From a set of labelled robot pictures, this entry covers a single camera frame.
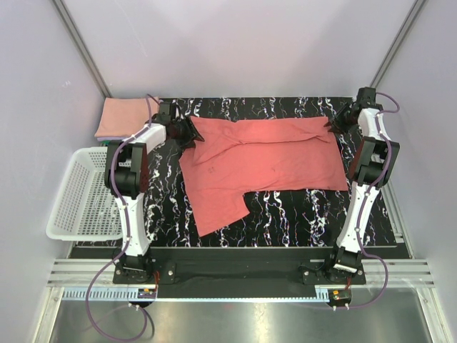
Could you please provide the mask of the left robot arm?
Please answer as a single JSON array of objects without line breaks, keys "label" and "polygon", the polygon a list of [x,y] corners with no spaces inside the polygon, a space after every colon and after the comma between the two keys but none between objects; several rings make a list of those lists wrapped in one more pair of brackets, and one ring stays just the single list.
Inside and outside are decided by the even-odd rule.
[{"label": "left robot arm", "polygon": [[173,101],[162,101],[143,127],[130,137],[110,141],[106,152],[104,183],[119,210],[122,246],[113,258],[116,283],[145,283],[159,273],[149,254],[144,222],[144,195],[149,187],[148,156],[167,140],[182,150],[204,141],[190,118]]}]

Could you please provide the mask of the white plastic basket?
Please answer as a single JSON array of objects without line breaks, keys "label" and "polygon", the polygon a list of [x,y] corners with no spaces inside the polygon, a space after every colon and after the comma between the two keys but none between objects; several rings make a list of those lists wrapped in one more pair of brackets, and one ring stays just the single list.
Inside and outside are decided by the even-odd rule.
[{"label": "white plastic basket", "polygon": [[122,238],[119,210],[104,184],[106,152],[105,146],[74,152],[46,226],[47,237],[66,242]]}]

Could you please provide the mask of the folded pink t shirt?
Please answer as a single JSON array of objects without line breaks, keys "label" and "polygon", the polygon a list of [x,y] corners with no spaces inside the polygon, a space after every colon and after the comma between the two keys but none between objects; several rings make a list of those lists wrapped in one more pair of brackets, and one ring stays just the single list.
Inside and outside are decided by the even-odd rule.
[{"label": "folded pink t shirt", "polygon": [[99,140],[129,137],[149,121],[149,109],[152,115],[159,111],[158,99],[106,98],[94,136]]}]

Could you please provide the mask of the red t shirt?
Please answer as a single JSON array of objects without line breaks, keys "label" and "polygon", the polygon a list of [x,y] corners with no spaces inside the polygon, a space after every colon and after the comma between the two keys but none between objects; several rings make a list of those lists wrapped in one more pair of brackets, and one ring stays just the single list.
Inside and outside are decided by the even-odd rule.
[{"label": "red t shirt", "polygon": [[249,192],[348,189],[325,116],[237,122],[193,116],[191,122],[204,139],[179,164],[201,237],[247,216]]}]

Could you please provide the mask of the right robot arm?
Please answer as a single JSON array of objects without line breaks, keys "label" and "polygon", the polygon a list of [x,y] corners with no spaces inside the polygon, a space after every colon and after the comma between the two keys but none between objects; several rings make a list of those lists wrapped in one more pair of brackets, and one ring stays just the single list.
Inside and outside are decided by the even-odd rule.
[{"label": "right robot arm", "polygon": [[376,101],[379,93],[371,87],[362,87],[356,98],[344,105],[327,127],[335,134],[348,133],[359,127],[362,140],[350,164],[351,200],[343,229],[333,251],[326,259],[323,275],[330,282],[339,284],[355,277],[362,268],[362,259],[370,257],[363,247],[363,237],[373,203],[386,185],[400,150],[400,144],[387,134],[383,115],[399,112],[383,108]]}]

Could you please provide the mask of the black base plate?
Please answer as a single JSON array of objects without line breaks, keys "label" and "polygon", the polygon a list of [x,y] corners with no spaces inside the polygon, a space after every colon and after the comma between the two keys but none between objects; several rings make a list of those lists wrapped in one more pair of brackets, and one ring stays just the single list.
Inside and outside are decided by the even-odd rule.
[{"label": "black base plate", "polygon": [[365,284],[363,267],[344,283],[323,275],[332,248],[151,248],[154,269],[159,273],[142,283],[181,289],[298,289],[317,285]]}]

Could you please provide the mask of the folded lilac t shirt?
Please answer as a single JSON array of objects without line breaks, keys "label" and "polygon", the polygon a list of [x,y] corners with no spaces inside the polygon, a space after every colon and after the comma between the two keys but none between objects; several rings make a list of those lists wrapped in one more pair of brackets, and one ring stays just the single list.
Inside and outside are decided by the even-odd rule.
[{"label": "folded lilac t shirt", "polygon": [[123,140],[124,136],[98,136],[96,137],[97,141],[113,141],[113,140]]}]

